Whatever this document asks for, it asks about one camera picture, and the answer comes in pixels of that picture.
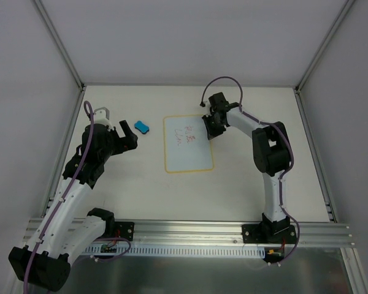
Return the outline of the blue whiteboard eraser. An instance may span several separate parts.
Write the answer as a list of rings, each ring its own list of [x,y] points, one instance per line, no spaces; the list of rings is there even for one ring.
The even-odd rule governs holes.
[[[137,122],[134,123],[134,127],[136,130],[138,130],[142,135],[145,135],[147,133],[149,133],[150,128],[143,123],[142,121],[138,120]]]

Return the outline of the yellow framed whiteboard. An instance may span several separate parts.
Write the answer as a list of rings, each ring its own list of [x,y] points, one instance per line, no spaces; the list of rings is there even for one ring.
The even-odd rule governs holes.
[[[214,169],[212,145],[201,115],[163,119],[164,168],[167,173],[208,172]]]

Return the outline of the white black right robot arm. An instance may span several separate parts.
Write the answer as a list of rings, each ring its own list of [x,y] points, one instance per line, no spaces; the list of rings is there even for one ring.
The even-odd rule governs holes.
[[[229,103],[222,92],[209,97],[209,114],[202,120],[209,140],[222,135],[227,127],[235,127],[252,140],[253,160],[264,181],[265,208],[262,221],[253,229],[243,228],[246,243],[285,243],[297,240],[292,218],[283,207],[284,175],[294,162],[285,125],[269,123],[245,112],[238,102]]]

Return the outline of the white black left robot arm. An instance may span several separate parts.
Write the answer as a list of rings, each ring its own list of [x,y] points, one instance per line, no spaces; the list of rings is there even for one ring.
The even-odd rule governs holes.
[[[114,213],[101,208],[90,210],[82,224],[71,235],[67,233],[77,207],[92,193],[109,158],[137,148],[137,135],[125,120],[119,124],[123,137],[104,121],[85,127],[50,209],[27,243],[10,251],[9,262],[23,282],[24,293],[29,285],[57,292],[89,244],[97,239],[119,239]]]

